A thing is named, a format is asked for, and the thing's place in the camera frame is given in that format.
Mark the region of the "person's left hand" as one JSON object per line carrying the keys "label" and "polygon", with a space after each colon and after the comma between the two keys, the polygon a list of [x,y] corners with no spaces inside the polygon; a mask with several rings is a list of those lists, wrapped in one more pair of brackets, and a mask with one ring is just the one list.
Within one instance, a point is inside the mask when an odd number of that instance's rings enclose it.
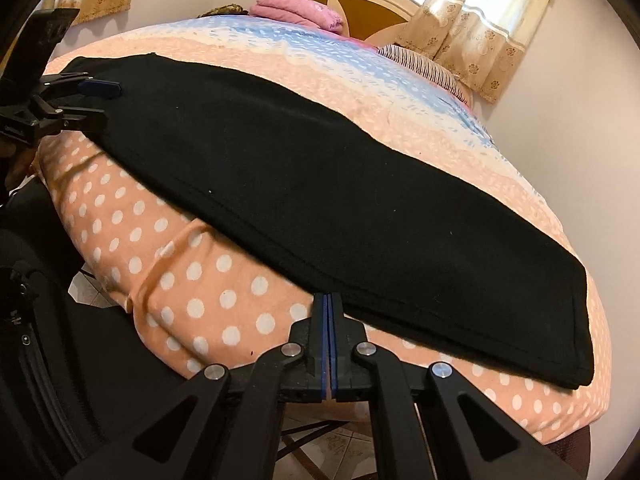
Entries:
{"label": "person's left hand", "polygon": [[36,153],[36,148],[24,148],[1,141],[1,183],[6,191],[17,188],[32,172],[30,167]]}

